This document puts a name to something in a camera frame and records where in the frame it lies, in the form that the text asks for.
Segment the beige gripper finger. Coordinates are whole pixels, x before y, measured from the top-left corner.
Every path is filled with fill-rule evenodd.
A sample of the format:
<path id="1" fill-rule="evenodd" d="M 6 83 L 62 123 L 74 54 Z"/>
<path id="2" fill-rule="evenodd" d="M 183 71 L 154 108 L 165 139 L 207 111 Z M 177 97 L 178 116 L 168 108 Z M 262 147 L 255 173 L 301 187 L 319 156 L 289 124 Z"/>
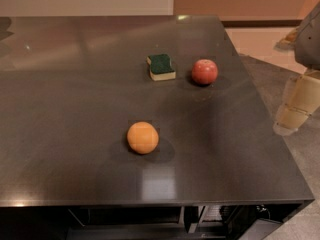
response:
<path id="1" fill-rule="evenodd" d="M 320 71 L 307 70 L 288 79 L 273 126 L 281 136 L 295 133 L 320 107 Z"/>
<path id="2" fill-rule="evenodd" d="M 284 36 L 275 44 L 275 47 L 280 50 L 293 50 L 295 46 L 297 34 L 298 34 L 297 28 L 291 30 L 286 36 Z"/>

